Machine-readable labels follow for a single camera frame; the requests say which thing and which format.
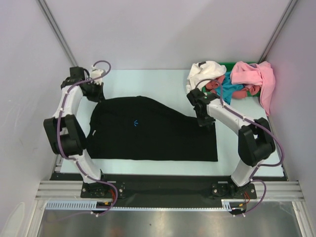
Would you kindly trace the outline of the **black t shirt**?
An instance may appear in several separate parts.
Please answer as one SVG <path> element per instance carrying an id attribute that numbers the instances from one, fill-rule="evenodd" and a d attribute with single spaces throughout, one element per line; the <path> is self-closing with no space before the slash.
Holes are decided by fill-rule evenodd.
<path id="1" fill-rule="evenodd" d="M 143 96 L 98 103 L 86 149 L 92 159 L 218 161 L 214 124 L 201 127 L 197 118 Z"/>

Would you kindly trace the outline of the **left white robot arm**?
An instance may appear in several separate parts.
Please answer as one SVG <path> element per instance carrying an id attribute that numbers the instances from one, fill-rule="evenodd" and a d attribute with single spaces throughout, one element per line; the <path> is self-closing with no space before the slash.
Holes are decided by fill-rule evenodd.
<path id="1" fill-rule="evenodd" d="M 66 85 L 56 112 L 43 122 L 52 151 L 71 162 L 83 181 L 92 185 L 92 192 L 102 198 L 108 194 L 109 185 L 101 180 L 102 171 L 87 152 L 86 135 L 78 122 L 77 112 L 83 97 L 92 102 L 105 100 L 102 83 Z"/>

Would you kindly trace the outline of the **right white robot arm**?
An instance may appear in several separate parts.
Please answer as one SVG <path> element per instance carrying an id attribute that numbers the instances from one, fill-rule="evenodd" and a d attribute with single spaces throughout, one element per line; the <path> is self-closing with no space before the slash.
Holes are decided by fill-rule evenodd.
<path id="1" fill-rule="evenodd" d="M 189 101 L 199 126 L 208 126 L 218 120 L 238 136 L 240 161 L 231 175 L 233 182 L 228 185 L 228 193 L 233 198 L 241 197 L 259 165 L 276 150 L 268 121 L 247 118 L 217 96 L 207 95 Z"/>

